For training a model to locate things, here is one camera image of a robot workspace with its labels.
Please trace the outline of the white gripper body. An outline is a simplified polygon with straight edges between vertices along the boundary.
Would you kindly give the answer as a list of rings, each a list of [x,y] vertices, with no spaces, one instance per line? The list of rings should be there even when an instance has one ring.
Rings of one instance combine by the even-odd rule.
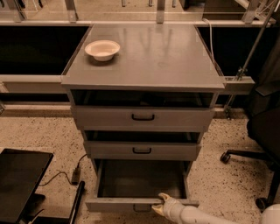
[[[164,217],[173,222],[181,222],[180,217],[183,209],[185,208],[178,200],[174,198],[168,198],[164,201],[163,204],[163,214]]]

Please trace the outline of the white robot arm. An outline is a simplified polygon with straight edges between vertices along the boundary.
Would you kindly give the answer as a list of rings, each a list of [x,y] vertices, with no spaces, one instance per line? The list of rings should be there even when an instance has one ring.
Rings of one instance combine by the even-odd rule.
[[[158,196],[164,200],[164,203],[153,205],[152,209],[176,224],[239,224],[204,213],[195,206],[185,206],[166,193],[161,192]],[[280,205],[267,207],[258,224],[280,224]]]

